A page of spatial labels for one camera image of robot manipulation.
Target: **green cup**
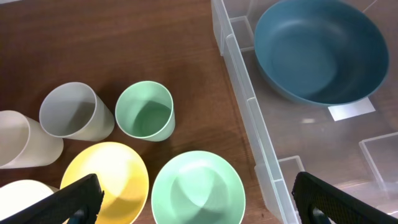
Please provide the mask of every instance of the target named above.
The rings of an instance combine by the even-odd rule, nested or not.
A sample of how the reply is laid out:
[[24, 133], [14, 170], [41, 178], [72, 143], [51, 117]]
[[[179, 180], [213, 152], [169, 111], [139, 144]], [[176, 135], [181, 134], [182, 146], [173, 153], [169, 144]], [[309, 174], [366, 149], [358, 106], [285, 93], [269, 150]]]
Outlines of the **green cup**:
[[163, 141], [174, 131], [174, 104], [162, 84], [143, 81], [131, 85], [116, 103], [116, 122], [127, 135]]
[[240, 224], [246, 206], [238, 173], [205, 151], [183, 153], [164, 165], [151, 200], [157, 224]]

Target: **blue bowl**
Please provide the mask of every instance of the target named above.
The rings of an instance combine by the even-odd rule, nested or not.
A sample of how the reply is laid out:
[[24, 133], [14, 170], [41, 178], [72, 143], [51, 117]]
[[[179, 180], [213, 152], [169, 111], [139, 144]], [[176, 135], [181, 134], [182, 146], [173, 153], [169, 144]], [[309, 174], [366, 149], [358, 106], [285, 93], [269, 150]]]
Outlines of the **blue bowl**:
[[315, 105], [342, 105], [375, 92], [388, 69], [379, 29], [335, 0], [289, 0], [260, 18], [254, 50], [263, 77], [282, 95]]

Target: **bowl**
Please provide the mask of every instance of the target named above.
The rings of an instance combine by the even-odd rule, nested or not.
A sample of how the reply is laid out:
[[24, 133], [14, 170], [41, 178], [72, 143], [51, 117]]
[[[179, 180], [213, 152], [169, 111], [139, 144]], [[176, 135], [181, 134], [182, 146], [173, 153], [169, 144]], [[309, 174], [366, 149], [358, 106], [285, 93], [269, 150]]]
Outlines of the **bowl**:
[[260, 18], [254, 50], [262, 76], [291, 100], [342, 105], [375, 92], [387, 74], [379, 29], [340, 1], [281, 1]]
[[243, 184], [233, 167], [205, 151], [174, 157], [152, 190], [157, 224], [239, 224], [245, 204]]
[[61, 189], [88, 174], [98, 176], [105, 192], [96, 223], [132, 223], [144, 208], [149, 178], [144, 161], [130, 147], [117, 142], [95, 144], [72, 160]]

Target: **light green bowl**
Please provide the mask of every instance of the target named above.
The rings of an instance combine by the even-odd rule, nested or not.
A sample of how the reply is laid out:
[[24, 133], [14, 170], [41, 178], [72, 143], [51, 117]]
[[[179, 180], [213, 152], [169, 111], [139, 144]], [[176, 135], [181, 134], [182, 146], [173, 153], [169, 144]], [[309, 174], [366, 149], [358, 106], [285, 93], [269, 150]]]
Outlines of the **light green bowl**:
[[152, 189], [158, 224], [240, 224], [245, 206], [238, 173], [223, 158], [205, 151], [174, 157]]

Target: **table surface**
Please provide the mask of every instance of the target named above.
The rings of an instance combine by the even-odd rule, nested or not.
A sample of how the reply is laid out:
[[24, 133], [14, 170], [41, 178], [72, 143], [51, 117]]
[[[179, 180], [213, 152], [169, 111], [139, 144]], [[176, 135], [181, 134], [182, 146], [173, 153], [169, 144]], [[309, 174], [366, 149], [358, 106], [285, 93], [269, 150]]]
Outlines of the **table surface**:
[[[129, 85], [163, 83], [175, 102], [176, 128], [163, 142], [125, 135], [104, 141], [136, 150], [152, 186], [162, 166], [193, 150], [224, 157], [246, 191], [243, 223], [278, 223], [262, 199], [243, 122], [213, 34], [210, 0], [23, 0], [0, 5], [0, 111], [38, 120], [56, 86], [83, 82], [111, 111]], [[59, 187], [68, 164], [95, 142], [65, 139], [53, 164], [0, 170], [0, 186], [21, 179]], [[136, 223], [155, 223], [147, 201]]]

